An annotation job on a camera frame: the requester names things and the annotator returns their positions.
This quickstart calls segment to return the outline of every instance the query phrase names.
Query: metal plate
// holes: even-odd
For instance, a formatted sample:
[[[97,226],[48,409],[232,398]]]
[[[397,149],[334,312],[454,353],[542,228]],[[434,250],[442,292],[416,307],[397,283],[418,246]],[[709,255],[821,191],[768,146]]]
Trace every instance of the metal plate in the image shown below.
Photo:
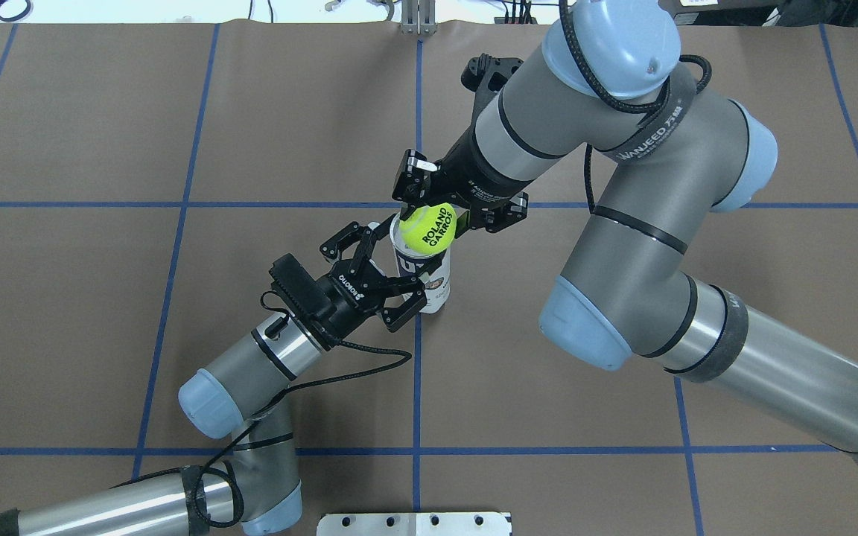
[[[511,536],[508,512],[327,514],[317,536]]]

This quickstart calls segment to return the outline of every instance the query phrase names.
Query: can label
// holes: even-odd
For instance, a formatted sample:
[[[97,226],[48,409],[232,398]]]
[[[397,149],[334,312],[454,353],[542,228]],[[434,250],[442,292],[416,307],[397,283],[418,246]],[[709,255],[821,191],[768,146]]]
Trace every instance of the can label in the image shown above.
[[[423,313],[435,313],[446,299],[449,298],[449,250],[440,253],[442,256],[442,265],[435,272],[429,274],[429,281],[426,281],[426,305],[422,308]],[[395,265],[399,271],[399,277],[405,278],[408,275],[415,275],[419,268],[422,268],[430,258],[413,258],[398,249],[395,249]]]

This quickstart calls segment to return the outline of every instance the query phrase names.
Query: wire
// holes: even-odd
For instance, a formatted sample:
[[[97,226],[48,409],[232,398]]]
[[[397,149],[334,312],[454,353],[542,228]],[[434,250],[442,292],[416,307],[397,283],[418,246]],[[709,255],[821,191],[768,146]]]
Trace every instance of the wire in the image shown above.
[[[594,148],[585,143],[585,199],[588,201],[588,213],[595,214],[595,190],[591,186],[591,152]]]
[[[713,75],[711,62],[708,61],[708,58],[699,57],[699,55],[695,54],[681,54],[679,59],[684,63],[693,63],[701,68],[701,79],[697,82],[697,92],[700,94],[711,82],[711,76]]]
[[[606,105],[616,109],[618,112],[625,113],[657,112],[664,105],[663,94],[658,96],[657,101],[648,104],[629,104],[609,94],[589,67],[588,61],[585,59],[585,54],[582,52],[582,47],[578,43],[578,35],[575,34],[575,23],[571,19],[571,13],[568,11],[568,0],[559,0],[558,12],[559,20],[562,21],[562,33],[565,34],[565,43],[568,44],[568,50],[571,51],[575,65],[578,66],[578,70],[581,72],[582,77],[585,78],[585,82],[598,95],[598,98],[602,99],[602,102],[605,102]]]
[[[277,296],[277,298],[279,298],[279,295],[277,295],[275,291],[268,290],[268,291],[266,291],[260,295],[260,306],[264,309],[267,309],[268,311],[283,313],[283,315],[286,315],[287,318],[289,318],[290,320],[296,320],[293,318],[293,314],[289,310],[283,309],[283,308],[271,307],[271,306],[267,305],[266,296],[270,295],[270,294],[273,294],[273,295]],[[239,442],[241,442],[241,440],[243,440],[243,438],[247,437],[256,427],[258,427],[258,425],[266,417],[269,417],[273,413],[273,410],[276,408],[276,405],[279,404],[280,401],[282,401],[284,399],[284,397],[286,397],[290,393],[293,393],[293,391],[299,391],[300,389],[306,389],[309,387],[317,387],[317,386],[326,386],[326,384],[328,384],[328,383],[336,383],[337,381],[344,381],[344,380],[355,380],[358,377],[367,377],[367,376],[372,376],[373,374],[386,372],[387,370],[392,370],[392,369],[396,369],[396,367],[403,366],[403,364],[405,364],[405,363],[409,362],[409,360],[413,359],[413,355],[409,352],[406,352],[405,350],[377,348],[374,346],[366,346],[363,344],[357,344],[355,342],[349,342],[348,340],[342,340],[342,339],[334,338],[334,336],[331,336],[325,332],[323,333],[323,335],[326,336],[326,338],[328,339],[328,342],[330,342],[330,344],[333,346],[343,346],[344,348],[348,348],[351,350],[358,350],[360,352],[367,352],[370,354],[401,356],[401,359],[395,360],[395,362],[392,362],[389,364],[384,364],[384,366],[378,366],[378,367],[374,367],[374,368],[371,368],[368,370],[363,370],[360,372],[354,372],[354,373],[350,373],[350,374],[341,374],[340,376],[327,377],[324,380],[314,380],[314,381],[306,381],[306,383],[299,383],[296,386],[289,386],[286,389],[283,389],[282,391],[280,391],[280,393],[277,393],[275,396],[273,396],[273,398],[271,399],[271,401],[269,403],[267,403],[267,405],[263,406],[258,411],[256,411],[255,414],[252,415],[252,417],[250,418],[252,423],[243,432],[241,432],[241,434],[238,434],[234,438],[234,441],[231,441],[227,445],[227,447],[222,448],[221,451],[218,452],[218,454],[214,454],[210,458],[210,460],[208,460],[204,465],[200,466],[200,474],[197,475],[197,479],[194,481],[194,489],[193,489],[193,493],[191,493],[191,495],[193,495],[194,497],[197,496],[197,492],[200,490],[200,486],[204,484],[204,475],[206,475],[206,474],[207,475],[215,475],[218,478],[223,479],[224,482],[227,482],[229,489],[231,489],[232,504],[234,505],[234,516],[232,516],[231,520],[229,520],[229,521],[214,521],[213,519],[211,519],[210,513],[205,514],[204,512],[202,512],[200,510],[200,505],[198,505],[198,501],[194,501],[194,515],[197,515],[198,517],[200,517],[201,521],[203,521],[207,526],[212,526],[215,529],[227,529],[227,527],[234,526],[234,525],[236,525],[236,523],[239,523],[241,521],[241,519],[243,519],[244,498],[243,498],[243,493],[241,492],[241,487],[238,485],[238,482],[236,482],[236,477],[234,475],[234,468],[228,462],[224,462],[225,468],[227,468],[227,471],[224,472],[224,471],[221,471],[220,469],[214,469],[212,467],[212,465],[214,465],[215,462],[219,461],[221,458],[223,458],[225,455],[227,455],[227,453],[229,451],[231,451],[232,448],[236,447],[236,445],[238,445]],[[157,478],[157,477],[161,477],[164,475],[171,475],[171,474],[179,473],[179,472],[181,472],[180,468],[165,469],[164,471],[157,471],[154,473],[150,473],[147,475],[140,476],[139,478],[136,478],[136,479],[130,479],[130,481],[128,481],[128,482],[122,482],[121,484],[115,485],[113,487],[114,488],[120,488],[120,486],[123,486],[123,485],[135,484],[136,482],[146,481],[146,479]]]

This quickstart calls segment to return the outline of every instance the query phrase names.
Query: white can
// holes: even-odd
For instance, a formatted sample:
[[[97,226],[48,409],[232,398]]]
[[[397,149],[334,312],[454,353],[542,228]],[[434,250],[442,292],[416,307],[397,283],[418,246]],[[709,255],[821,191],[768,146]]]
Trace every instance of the white can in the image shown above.
[[[426,288],[426,305],[419,310],[420,313],[435,313],[439,311],[446,299],[449,299],[449,257],[451,255],[449,250],[452,248],[450,247],[442,253],[435,255],[416,253],[416,251],[406,245],[405,240],[402,240],[402,234],[399,231],[399,214],[393,217],[393,222],[390,224],[389,238],[393,242],[395,268],[398,271],[399,277],[415,275],[416,270],[422,268],[430,258],[442,255],[442,265],[435,272],[432,272],[432,274],[422,276],[422,282]],[[404,295],[403,298],[409,298],[409,295]]]

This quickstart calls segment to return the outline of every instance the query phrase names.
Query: yellow tennis ball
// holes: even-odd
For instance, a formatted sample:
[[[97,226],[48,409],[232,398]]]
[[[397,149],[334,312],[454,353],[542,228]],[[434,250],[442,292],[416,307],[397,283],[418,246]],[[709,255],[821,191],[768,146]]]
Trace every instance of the yellow tennis ball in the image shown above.
[[[449,203],[419,207],[408,220],[399,221],[399,233],[416,253],[442,253],[456,238],[456,211]]]

